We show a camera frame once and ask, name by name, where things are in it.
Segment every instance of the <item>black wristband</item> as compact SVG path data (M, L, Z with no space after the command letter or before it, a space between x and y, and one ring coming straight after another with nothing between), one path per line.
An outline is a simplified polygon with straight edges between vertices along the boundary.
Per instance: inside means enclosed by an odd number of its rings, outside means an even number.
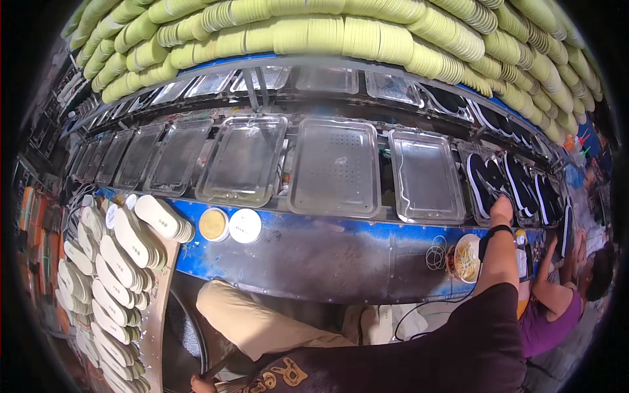
M487 234L483 236L478 247L478 257L481 262L485 258L485 251L487 251L487 244L489 243L489 239L491 239L491 237L494 236L494 234L498 231L508 231L513 235L513 231L511 230L511 228L509 228L508 225L496 225L495 227L491 228L487 232Z

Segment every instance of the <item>shelf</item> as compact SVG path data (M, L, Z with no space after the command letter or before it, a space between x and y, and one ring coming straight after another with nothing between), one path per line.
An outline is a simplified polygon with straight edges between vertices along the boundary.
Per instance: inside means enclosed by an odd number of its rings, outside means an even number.
M242 69L242 68L252 68L252 67L264 67L268 65L275 65L281 67L296 67L300 65L307 65L308 67L326 67L326 68L350 68L363 70L368 72L378 72L382 74L402 77L405 79L413 80L419 82L421 84L426 84L429 86L435 86L445 91L451 92L453 94L457 94L464 98L471 99L482 105L488 109L491 109L498 114L508 118L510 121L518 123L520 126L524 127L524 129L531 131L534 135L538 135L542 141L544 141L548 146L552 147L552 149L557 152L560 159L566 160L568 163L576 167L575 162L571 157L567 154L567 152L558 147L555 143L550 141L546 134L540 131L536 126L533 126L528 120L520 116L518 113L507 107L502 101L497 98L487 98L476 91L468 88L467 86L463 86L462 84L453 86L448 85L446 83L440 82L438 80L427 79L415 74L411 74L406 72L402 67L397 67L393 65L383 65L375 62L368 62L365 60L359 60L356 58L348 58L348 57L313 57L313 56L305 56L305 55L275 55L273 53L261 54L261 55L246 55L242 57L233 57L228 59L220 59L212 62L208 62L205 64L197 65L190 69L179 72L176 78L169 80L168 82L164 82L161 84L156 84L154 86L145 87L140 89L139 91L130 94L129 96L123 97L119 101L116 101L112 104L102 104L95 110L93 110L90 114L88 114L85 118L78 120L75 125L65 133L62 134L61 138L65 138L69 134L79 130L83 126L89 125L89 123L96 117L102 116L106 111L109 111L116 106L127 102L132 99L136 99L142 94L146 94L151 92L159 87L166 86L167 84L177 82L180 80L192 79L193 77L198 77L202 75L206 75L212 72L224 72L233 69Z

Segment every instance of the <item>dark hair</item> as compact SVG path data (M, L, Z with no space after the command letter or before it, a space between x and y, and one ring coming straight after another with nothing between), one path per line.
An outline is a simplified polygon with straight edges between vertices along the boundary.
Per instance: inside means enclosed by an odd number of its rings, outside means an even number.
M586 290L587 300L590 302L597 301L607 292L607 288L611 284L614 275L614 264L616 262L616 251L614 244L610 241L598 250L594 255L594 264L592 266L592 281Z

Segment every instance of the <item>black shirt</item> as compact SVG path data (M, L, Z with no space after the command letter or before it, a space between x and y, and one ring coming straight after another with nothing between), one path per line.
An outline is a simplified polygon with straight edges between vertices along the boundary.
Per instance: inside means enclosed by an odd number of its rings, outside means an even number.
M516 392L526 371L517 304L513 285L494 285L461 304L445 325L422 338L301 348L264 367L248 391Z

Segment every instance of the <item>khaki pants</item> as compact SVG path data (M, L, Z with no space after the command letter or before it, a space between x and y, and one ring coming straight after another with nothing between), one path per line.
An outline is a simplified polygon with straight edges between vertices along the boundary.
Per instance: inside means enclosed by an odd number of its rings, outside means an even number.
M214 329L253 361L265 353L299 347L355 346L342 335L295 321L258 304L222 281L203 285L196 306Z

